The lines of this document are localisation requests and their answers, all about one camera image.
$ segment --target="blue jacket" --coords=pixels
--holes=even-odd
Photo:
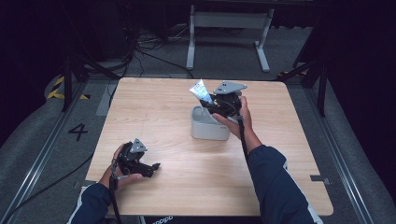
[[[273,147],[250,151],[248,169],[260,203],[264,224],[322,223],[286,169],[286,158]],[[83,190],[67,224],[106,223],[110,192],[101,184]]]

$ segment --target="white container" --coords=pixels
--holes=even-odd
[[[213,119],[206,108],[197,105],[191,111],[191,136],[198,139],[227,140],[230,130]]]

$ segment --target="white desk frame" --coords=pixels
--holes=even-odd
[[[224,12],[195,12],[191,6],[190,14],[190,43],[187,53],[186,68],[191,70],[194,67],[195,53],[195,27],[224,27],[224,28],[246,28],[262,29],[262,38],[255,41],[256,51],[259,55],[263,72],[269,72],[270,67],[264,54],[263,45],[270,28],[274,10],[269,9],[268,13],[224,13]]]

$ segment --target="dark background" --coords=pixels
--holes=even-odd
[[[278,10],[272,25],[316,25],[300,60],[309,62],[325,53],[330,62],[329,80],[338,101],[395,200],[395,13],[389,1],[333,3],[336,11],[320,17],[316,12],[305,14],[305,19],[297,10]],[[99,62],[121,56],[126,42],[125,34],[114,31],[124,20],[101,21],[101,15],[119,13],[115,5],[103,10],[107,1],[6,0],[0,4],[1,146],[26,117],[46,102],[44,89],[63,69],[67,52],[72,50]],[[157,11],[142,13],[144,7],[140,7],[134,7],[136,13],[128,17],[139,21],[135,31],[142,26],[166,36],[169,27],[186,19],[185,13],[178,13],[184,8],[178,6],[154,8],[163,13],[157,20],[150,16]],[[114,40],[119,44],[110,45]]]

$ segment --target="gray carpet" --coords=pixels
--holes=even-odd
[[[259,36],[256,31],[245,30],[238,35],[229,35],[218,30],[199,32],[195,64],[191,73],[195,78],[273,80],[279,72],[292,69],[291,65],[309,33],[308,28],[271,29],[264,45],[271,72],[263,73],[253,48],[253,41]],[[185,66],[187,47],[188,41],[181,39],[175,43],[168,43],[160,49],[145,52]],[[183,68],[164,63],[140,52],[135,52],[134,55],[127,77],[189,76]],[[49,93],[55,80],[56,78],[49,83],[45,95]],[[298,77],[288,81],[290,96],[318,168],[322,176],[331,182],[326,188],[332,200],[334,213],[322,219],[325,223],[361,223],[347,195],[343,179],[334,166],[329,145],[315,117],[315,108],[308,103],[306,90],[298,85],[298,81]],[[70,111],[55,141],[49,160],[30,195],[75,169],[94,152],[106,119],[109,96],[116,84],[117,81],[108,81],[102,75],[92,75],[83,92],[89,94],[91,98],[77,100],[75,107]],[[56,119],[62,114],[62,106],[63,100],[48,99],[45,105],[37,109],[18,127],[0,149],[1,214],[7,211],[36,156],[45,145]],[[394,203],[365,158],[331,88],[327,90],[325,109],[326,120],[337,144],[342,149],[374,223],[393,223],[396,220]],[[88,132],[82,134],[77,141],[78,135],[69,131],[81,123]],[[65,223],[74,209],[79,186],[84,180],[88,167],[89,162],[76,173],[26,204],[19,210],[20,213],[17,213],[18,217],[14,223]],[[132,217],[126,217],[125,221],[135,223]]]

